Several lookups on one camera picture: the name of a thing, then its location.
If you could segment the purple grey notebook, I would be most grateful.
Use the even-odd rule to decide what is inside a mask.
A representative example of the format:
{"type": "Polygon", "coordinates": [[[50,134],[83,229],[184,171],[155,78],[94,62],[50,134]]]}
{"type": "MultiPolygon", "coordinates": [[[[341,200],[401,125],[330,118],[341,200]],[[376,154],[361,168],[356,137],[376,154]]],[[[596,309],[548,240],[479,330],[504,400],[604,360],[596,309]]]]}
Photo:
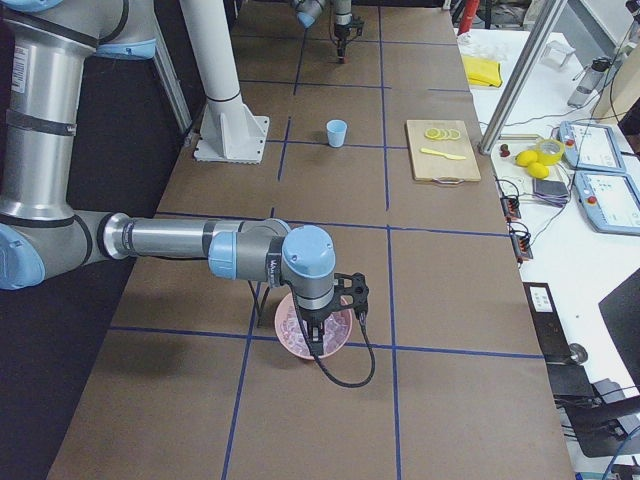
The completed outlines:
{"type": "Polygon", "coordinates": [[[545,203],[562,207],[570,200],[570,193],[562,181],[544,180],[534,178],[533,196],[545,203]]]}

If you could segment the yellow plastic knife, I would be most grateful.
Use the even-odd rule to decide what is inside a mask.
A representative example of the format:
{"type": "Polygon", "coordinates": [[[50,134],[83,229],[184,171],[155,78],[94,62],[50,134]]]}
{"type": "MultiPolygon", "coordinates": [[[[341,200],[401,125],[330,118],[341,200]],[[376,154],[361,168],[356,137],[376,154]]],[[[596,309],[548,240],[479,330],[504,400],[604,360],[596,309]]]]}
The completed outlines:
{"type": "Polygon", "coordinates": [[[462,160],[466,160],[467,158],[464,155],[446,153],[446,152],[424,148],[424,147],[420,148],[420,152],[426,155],[438,156],[438,157],[442,157],[442,158],[453,160],[453,161],[462,161],[462,160]]]}

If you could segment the light blue paper cup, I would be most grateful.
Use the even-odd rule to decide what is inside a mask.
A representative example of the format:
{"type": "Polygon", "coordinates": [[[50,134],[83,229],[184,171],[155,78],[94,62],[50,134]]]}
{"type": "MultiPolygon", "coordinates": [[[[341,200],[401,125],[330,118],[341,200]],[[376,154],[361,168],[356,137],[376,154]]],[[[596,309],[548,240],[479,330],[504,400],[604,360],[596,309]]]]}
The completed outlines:
{"type": "Polygon", "coordinates": [[[331,119],[326,123],[325,128],[328,145],[332,148],[342,147],[348,130],[347,123],[341,119],[331,119]]]}

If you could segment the yellow cloth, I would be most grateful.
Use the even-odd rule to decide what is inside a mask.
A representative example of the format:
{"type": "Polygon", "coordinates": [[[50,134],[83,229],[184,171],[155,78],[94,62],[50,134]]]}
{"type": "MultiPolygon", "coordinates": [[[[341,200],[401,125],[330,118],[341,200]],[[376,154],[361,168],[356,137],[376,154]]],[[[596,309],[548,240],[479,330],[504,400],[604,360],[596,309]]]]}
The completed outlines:
{"type": "Polygon", "coordinates": [[[503,80],[499,62],[467,55],[462,56],[462,62],[470,85],[496,88],[502,86],[503,80]]]}

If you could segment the teach pendant far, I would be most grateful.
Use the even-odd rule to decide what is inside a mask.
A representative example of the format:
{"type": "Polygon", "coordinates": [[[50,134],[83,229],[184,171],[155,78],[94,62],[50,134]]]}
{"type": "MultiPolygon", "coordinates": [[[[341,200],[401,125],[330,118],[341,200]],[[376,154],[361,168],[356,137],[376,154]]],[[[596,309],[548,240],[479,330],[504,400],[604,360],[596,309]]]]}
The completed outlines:
{"type": "Polygon", "coordinates": [[[572,171],[627,172],[613,128],[588,121],[563,121],[552,136],[564,146],[572,171]]]}

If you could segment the aluminium frame post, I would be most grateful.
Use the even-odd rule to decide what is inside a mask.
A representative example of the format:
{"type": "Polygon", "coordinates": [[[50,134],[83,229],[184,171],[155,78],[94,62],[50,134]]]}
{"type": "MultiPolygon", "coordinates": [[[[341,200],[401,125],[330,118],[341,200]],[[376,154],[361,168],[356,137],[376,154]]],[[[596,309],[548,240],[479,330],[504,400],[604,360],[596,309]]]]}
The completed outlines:
{"type": "Polygon", "coordinates": [[[491,153],[502,129],[506,126],[506,122],[517,103],[528,77],[546,46],[549,35],[553,32],[567,4],[567,0],[547,0],[543,2],[538,19],[529,32],[514,70],[506,83],[496,109],[478,145],[480,154],[489,155],[491,153]]]}

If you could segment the teach pendant near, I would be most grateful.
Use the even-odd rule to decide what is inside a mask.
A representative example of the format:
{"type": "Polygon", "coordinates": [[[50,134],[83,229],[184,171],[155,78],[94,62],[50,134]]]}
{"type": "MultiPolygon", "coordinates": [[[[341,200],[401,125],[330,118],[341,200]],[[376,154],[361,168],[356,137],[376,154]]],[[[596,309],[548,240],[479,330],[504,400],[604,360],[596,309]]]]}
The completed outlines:
{"type": "Polygon", "coordinates": [[[579,203],[596,231],[639,235],[639,190],[629,174],[577,171],[574,187],[579,203]]]}

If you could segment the bamboo cutting board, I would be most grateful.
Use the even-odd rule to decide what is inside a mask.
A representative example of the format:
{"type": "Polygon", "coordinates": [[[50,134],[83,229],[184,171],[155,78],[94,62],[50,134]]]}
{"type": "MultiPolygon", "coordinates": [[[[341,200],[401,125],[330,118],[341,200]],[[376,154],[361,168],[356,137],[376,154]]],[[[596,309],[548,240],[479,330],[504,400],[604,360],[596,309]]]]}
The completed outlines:
{"type": "Polygon", "coordinates": [[[481,173],[466,125],[461,120],[407,120],[405,123],[413,179],[421,183],[460,185],[478,183],[481,173]],[[431,140],[424,132],[430,128],[455,129],[461,133],[459,140],[431,140]],[[466,156],[466,160],[453,161],[426,155],[420,148],[466,156]]]}

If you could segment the teach pendant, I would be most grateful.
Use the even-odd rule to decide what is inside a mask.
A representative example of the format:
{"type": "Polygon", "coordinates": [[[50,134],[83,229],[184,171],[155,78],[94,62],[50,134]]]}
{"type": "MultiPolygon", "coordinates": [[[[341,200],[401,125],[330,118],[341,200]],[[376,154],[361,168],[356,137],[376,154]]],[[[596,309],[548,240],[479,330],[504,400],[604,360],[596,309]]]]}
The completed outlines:
{"type": "Polygon", "coordinates": [[[564,146],[572,171],[627,172],[613,128],[588,121],[563,121],[552,136],[564,146]]]}
{"type": "Polygon", "coordinates": [[[577,171],[574,187],[579,203],[596,231],[639,235],[639,190],[629,174],[577,171]]]}

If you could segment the black laptop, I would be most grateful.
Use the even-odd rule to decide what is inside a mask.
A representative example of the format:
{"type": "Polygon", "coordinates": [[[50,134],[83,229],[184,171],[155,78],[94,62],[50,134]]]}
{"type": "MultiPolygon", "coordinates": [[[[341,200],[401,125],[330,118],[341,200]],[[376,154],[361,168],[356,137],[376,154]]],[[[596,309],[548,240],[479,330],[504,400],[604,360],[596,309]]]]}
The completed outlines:
{"type": "Polygon", "coordinates": [[[569,360],[548,368],[556,404],[582,455],[638,455],[639,273],[607,294],[579,297],[560,320],[569,360]]]}

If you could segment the white tray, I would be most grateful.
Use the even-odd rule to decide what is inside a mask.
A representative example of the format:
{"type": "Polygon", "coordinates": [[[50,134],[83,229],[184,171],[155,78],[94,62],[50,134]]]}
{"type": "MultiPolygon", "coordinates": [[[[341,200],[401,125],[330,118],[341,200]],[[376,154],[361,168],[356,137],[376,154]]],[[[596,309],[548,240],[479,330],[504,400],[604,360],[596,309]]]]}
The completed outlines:
{"type": "Polygon", "coordinates": [[[492,148],[491,160],[494,173],[499,177],[508,175],[526,176],[526,170],[515,163],[515,157],[524,150],[532,150],[542,137],[537,134],[507,134],[500,136],[492,148]],[[511,155],[506,158],[500,156],[500,151],[509,150],[511,155]]]}

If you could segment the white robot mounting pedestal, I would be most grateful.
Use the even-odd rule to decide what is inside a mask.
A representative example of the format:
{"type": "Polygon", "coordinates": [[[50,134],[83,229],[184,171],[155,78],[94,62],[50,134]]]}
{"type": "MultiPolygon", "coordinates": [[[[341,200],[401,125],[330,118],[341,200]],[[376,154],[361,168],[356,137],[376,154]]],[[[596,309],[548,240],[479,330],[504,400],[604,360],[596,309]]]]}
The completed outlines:
{"type": "Polygon", "coordinates": [[[222,1],[180,2],[206,95],[195,159],[259,164],[270,119],[254,115],[242,98],[222,1]]]}

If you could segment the yellow lemon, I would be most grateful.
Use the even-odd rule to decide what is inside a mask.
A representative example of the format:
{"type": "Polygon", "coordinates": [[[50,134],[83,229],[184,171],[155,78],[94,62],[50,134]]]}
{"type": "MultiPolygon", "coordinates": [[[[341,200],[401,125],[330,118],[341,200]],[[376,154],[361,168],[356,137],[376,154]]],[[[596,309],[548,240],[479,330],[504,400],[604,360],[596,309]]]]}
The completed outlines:
{"type": "Polygon", "coordinates": [[[528,167],[538,161],[538,153],[535,150],[524,150],[517,154],[515,163],[520,167],[528,167]]]}
{"type": "Polygon", "coordinates": [[[549,168],[540,162],[532,162],[528,164],[526,170],[532,178],[539,180],[546,179],[550,173],[549,168]]]}

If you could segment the yellow tape roll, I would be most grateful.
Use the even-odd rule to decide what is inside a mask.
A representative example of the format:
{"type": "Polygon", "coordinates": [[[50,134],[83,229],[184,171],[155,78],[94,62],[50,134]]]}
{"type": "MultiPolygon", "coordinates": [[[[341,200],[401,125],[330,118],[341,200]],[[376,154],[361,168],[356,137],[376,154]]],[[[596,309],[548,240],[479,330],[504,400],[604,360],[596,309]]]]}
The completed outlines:
{"type": "Polygon", "coordinates": [[[556,139],[542,139],[535,145],[538,161],[545,166],[557,164],[565,152],[565,144],[556,139]]]}

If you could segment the small red circuit board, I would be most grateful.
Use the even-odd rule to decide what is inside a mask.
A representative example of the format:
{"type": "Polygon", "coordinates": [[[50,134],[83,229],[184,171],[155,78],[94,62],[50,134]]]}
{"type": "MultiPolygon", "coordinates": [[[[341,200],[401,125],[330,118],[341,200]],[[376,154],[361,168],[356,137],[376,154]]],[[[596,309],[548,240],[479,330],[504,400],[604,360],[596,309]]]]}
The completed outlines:
{"type": "Polygon", "coordinates": [[[508,222],[520,220],[520,191],[517,185],[507,179],[496,178],[495,181],[505,220],[508,222]]]}

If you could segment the crumpled clear plastic bag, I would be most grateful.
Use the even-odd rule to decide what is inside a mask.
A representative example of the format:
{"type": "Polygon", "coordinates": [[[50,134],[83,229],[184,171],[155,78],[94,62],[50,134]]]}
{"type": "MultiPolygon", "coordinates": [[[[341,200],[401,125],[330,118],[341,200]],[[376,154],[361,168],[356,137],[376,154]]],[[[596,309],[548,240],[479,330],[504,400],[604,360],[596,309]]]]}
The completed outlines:
{"type": "Polygon", "coordinates": [[[467,32],[457,37],[457,44],[463,56],[493,60],[497,62],[509,59],[508,46],[504,42],[486,40],[467,32]]]}

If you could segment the clear water bottle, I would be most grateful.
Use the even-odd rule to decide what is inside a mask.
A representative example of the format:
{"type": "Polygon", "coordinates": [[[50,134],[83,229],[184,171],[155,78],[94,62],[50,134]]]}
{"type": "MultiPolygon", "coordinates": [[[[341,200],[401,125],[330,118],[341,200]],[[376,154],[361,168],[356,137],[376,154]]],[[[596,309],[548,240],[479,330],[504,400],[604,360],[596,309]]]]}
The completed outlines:
{"type": "Polygon", "coordinates": [[[594,58],[584,68],[581,80],[567,100],[567,105],[575,108],[584,106],[604,75],[611,68],[612,63],[612,59],[608,56],[594,58]]]}

